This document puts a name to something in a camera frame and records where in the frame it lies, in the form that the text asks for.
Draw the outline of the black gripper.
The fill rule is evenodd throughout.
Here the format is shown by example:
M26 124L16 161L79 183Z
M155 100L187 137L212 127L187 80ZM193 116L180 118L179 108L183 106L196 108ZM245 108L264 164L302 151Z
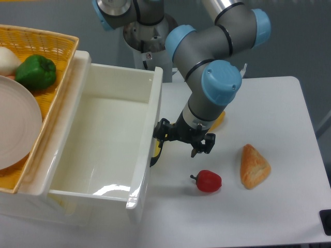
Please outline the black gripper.
M207 130L202 130L200 126L195 129L187 124L182 113L174 125L162 118L154 127L153 138L159 142L159 148L163 147L165 141L180 141L191 144L193 147L192 158L200 153L209 154L216 141L214 133L207 133Z

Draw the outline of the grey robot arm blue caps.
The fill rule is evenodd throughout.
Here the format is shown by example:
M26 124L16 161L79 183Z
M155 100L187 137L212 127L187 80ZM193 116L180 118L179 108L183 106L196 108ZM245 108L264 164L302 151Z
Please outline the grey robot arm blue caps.
M268 15L241 1L204 1L214 24L201 32L176 26L164 1L93 1L104 29L123 29L126 43L140 52L146 70L176 66L191 96L176 123L161 119L153 136L159 143L180 141L191 154L209 153L215 144L211 126L234 99L242 75L227 59L265 43L271 34Z

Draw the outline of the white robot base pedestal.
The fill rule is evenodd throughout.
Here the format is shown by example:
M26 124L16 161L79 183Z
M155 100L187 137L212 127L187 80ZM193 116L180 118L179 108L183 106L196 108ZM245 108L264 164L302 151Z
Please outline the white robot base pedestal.
M169 33L178 27L177 22L168 14L153 26L132 22L123 28L123 37L133 54L137 69L154 71L156 67L163 69L163 81L172 82L173 62L165 48Z

